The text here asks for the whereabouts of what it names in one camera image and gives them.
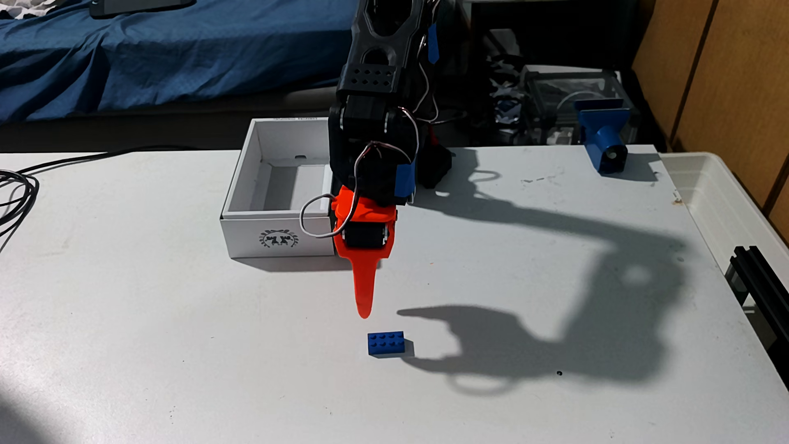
blue tape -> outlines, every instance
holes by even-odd
[[[394,175],[394,195],[398,198],[407,198],[417,187],[416,181],[416,162],[411,164],[400,164],[397,166],[397,173]]]
[[[433,65],[439,61],[439,37],[435,23],[428,28],[428,61]]]

black cable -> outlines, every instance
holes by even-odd
[[[36,198],[39,195],[39,180],[33,177],[36,170],[43,170],[44,168],[56,167],[58,165],[75,164],[81,162],[88,162],[91,160],[101,160],[108,157],[120,156],[135,151],[153,150],[153,149],[185,149],[194,150],[195,148],[180,145],[149,145],[140,146],[128,149],[119,149],[112,152],[100,152],[99,154],[91,154],[89,156],[69,157],[67,159],[53,160],[43,164],[33,165],[19,171],[0,170],[0,187],[8,186],[12,183],[19,183],[24,188],[21,197],[9,200],[5,203],[0,203],[0,207],[7,207],[14,205],[11,209],[6,210],[5,214],[0,216],[0,236],[8,233],[9,231],[17,229],[30,213],[33,205],[36,203]]]

blue bedsheet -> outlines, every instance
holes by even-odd
[[[337,78],[357,0],[197,0],[95,20],[90,0],[0,20],[0,124]]]

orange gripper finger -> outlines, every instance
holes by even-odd
[[[337,216],[337,228],[348,216],[352,200],[353,192],[343,187],[337,199],[332,203],[332,208]],[[380,207],[370,199],[359,198],[356,212],[353,214],[351,221],[385,223],[389,230],[386,244],[381,248],[350,248],[340,235],[334,237],[337,253],[341,258],[348,259],[353,269],[353,290],[356,293],[356,308],[359,315],[364,319],[372,311],[372,295],[376,286],[378,261],[389,257],[392,245],[395,243],[396,217],[397,210],[394,206]]]

white table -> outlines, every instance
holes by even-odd
[[[455,151],[400,209],[367,320],[342,261],[227,257],[237,151],[42,173],[0,252],[0,441],[789,441],[789,393],[651,147],[626,179],[577,146]],[[367,355],[400,329],[416,358]]]

